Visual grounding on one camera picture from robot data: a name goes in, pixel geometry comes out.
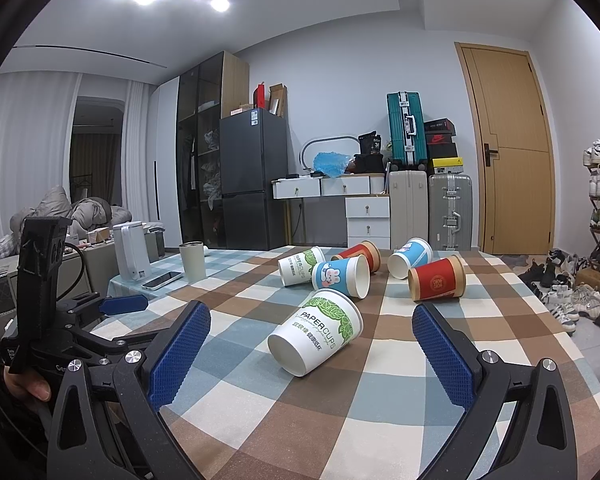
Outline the person's hand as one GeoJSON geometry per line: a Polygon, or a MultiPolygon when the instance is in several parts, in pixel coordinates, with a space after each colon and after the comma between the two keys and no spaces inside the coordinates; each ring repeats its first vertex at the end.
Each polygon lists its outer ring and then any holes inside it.
{"type": "Polygon", "coordinates": [[[47,402],[52,396],[50,385],[37,372],[30,370],[24,374],[12,374],[9,367],[5,366],[3,376],[6,388],[16,398],[32,396],[39,401],[47,402]]]}

